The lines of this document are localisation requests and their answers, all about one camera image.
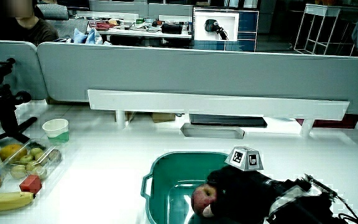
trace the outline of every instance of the basin handle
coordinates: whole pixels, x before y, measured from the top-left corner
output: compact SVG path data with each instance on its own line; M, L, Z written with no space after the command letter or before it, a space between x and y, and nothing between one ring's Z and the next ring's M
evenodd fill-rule
M149 180L150 178L153 177L152 173L147 174L146 176L143 177L143 182L142 182L142 191L140 192L140 195L143 198L150 198L150 195L146 194L146 185L147 185L147 180Z

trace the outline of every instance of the banana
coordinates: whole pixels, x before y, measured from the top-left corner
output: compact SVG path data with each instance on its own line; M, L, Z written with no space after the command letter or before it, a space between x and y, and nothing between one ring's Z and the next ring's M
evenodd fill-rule
M0 193L0 211L21 208L30 204L34 198L31 192Z

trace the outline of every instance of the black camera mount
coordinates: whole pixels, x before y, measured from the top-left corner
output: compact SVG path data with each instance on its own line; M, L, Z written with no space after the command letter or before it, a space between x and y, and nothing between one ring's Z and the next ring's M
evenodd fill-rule
M0 62L0 84L3 83L4 77L12 72L12 65L15 62L13 58ZM31 117L19 125L15 114L16 105L27 103L30 100L31 95L26 91L20 91L13 95L10 85L0 86L0 122L2 129L5 131L5 133L0 134L0 140L12 137L22 143L26 143L30 139L22 132L31 126L37 118Z

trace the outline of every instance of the monitor screen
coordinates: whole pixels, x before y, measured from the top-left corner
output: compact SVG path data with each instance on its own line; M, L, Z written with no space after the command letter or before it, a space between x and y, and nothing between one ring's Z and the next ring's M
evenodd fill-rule
M89 11L89 0L57 0L57 4L66 6L70 10Z
M255 52L259 12L193 6L193 48Z

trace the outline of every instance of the white paper cup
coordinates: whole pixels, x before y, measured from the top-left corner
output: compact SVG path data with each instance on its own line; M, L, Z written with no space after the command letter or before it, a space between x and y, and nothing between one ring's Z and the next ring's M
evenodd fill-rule
M66 119L53 119L45 122L42 129L50 140L67 142L68 141L68 121Z

